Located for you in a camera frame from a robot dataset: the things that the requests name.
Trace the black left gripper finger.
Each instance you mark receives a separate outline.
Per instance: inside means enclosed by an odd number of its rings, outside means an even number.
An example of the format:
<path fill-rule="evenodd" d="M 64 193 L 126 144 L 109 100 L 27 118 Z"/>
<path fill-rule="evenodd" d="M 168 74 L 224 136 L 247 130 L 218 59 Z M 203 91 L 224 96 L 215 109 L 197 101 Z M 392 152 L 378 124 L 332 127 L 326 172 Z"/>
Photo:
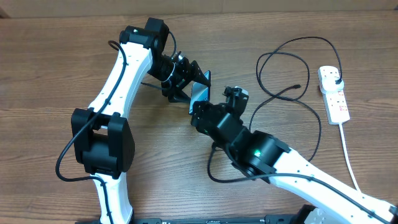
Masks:
<path fill-rule="evenodd" d="M 202 70 L 200 69 L 198 63 L 196 60 L 194 60 L 191 64 L 191 69 L 190 69 L 190 76 L 192 77 L 192 80 L 194 82 L 197 82 L 199 84 L 205 85 L 207 87 L 211 86 L 211 82 L 207 77 L 204 75 Z"/>
<path fill-rule="evenodd" d="M 167 98 L 170 103 L 190 103 L 190 97 L 178 88 L 171 88 L 167 93 Z"/>

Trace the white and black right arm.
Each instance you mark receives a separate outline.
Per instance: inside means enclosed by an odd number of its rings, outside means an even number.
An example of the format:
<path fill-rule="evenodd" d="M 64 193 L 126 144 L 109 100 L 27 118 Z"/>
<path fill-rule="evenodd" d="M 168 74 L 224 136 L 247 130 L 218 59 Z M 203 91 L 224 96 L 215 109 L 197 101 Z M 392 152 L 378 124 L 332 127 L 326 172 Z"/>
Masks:
<path fill-rule="evenodd" d="M 304 198 L 340 223 L 397 223 L 397 207 L 362 194 L 315 167 L 296 150 L 271 134 L 250 132 L 243 125 L 249 96 L 238 86 L 226 87 L 226 101 L 210 103 L 210 89 L 197 85 L 190 102 L 191 124 L 213 140 L 241 181 L 262 179 Z"/>

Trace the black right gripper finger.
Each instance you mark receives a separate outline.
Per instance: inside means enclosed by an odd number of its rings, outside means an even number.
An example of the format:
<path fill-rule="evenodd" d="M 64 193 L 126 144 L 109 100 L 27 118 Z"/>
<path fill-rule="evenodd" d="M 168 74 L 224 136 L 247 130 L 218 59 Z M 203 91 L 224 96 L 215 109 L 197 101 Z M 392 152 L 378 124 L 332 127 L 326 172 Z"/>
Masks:
<path fill-rule="evenodd" d="M 225 106 L 232 109 L 245 109 L 246 101 L 241 101 L 234 96 L 234 87 L 226 86 L 223 95 L 226 97 Z"/>
<path fill-rule="evenodd" d="M 198 117 L 200 116 L 205 109 L 205 101 L 195 101 L 192 104 L 192 111 L 190 112 L 190 115 L 193 117 Z"/>

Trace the white power extension strip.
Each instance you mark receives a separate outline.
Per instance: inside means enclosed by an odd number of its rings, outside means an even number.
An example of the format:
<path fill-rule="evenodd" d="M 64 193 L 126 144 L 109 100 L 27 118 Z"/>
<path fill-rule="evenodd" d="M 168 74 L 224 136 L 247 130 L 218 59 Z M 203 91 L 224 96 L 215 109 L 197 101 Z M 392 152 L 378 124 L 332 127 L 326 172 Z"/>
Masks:
<path fill-rule="evenodd" d="M 321 76 L 328 78 L 334 77 L 336 81 L 340 79 L 339 70 L 333 66 L 322 66 L 318 69 L 319 86 Z M 348 106 L 343 90 L 329 94 L 322 94 L 322 96 L 329 124 L 339 125 L 350 120 Z"/>

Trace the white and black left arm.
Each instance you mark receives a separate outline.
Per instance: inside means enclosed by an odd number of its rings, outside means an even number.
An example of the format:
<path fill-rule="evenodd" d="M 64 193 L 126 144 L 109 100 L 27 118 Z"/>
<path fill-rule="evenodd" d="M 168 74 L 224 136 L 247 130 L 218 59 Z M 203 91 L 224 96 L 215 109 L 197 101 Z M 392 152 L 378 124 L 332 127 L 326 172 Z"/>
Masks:
<path fill-rule="evenodd" d="M 96 223 L 134 221 L 127 172 L 135 142 L 128 119 L 144 76 L 160 81 L 158 90 L 171 103 L 192 105 L 210 97 L 210 71 L 203 72 L 180 52 L 163 53 L 172 35 L 162 19 L 153 17 L 143 28 L 127 26 L 118 41 L 108 42 L 118 56 L 102 90 L 87 109 L 72 114 L 73 137 L 60 153 L 55 173 L 65 182 L 94 182 L 101 207 Z"/>

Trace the Samsung Galaxy smartphone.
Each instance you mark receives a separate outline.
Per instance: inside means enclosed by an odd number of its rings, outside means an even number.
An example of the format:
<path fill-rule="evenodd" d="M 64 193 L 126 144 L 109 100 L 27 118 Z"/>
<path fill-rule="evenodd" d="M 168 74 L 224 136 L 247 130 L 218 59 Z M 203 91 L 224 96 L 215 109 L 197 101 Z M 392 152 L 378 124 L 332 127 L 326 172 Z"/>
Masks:
<path fill-rule="evenodd" d="M 193 105 L 196 101 L 209 101 L 210 100 L 210 88 L 201 83 L 194 82 L 191 91 L 191 100 L 189 106 L 189 115 L 193 114 Z"/>

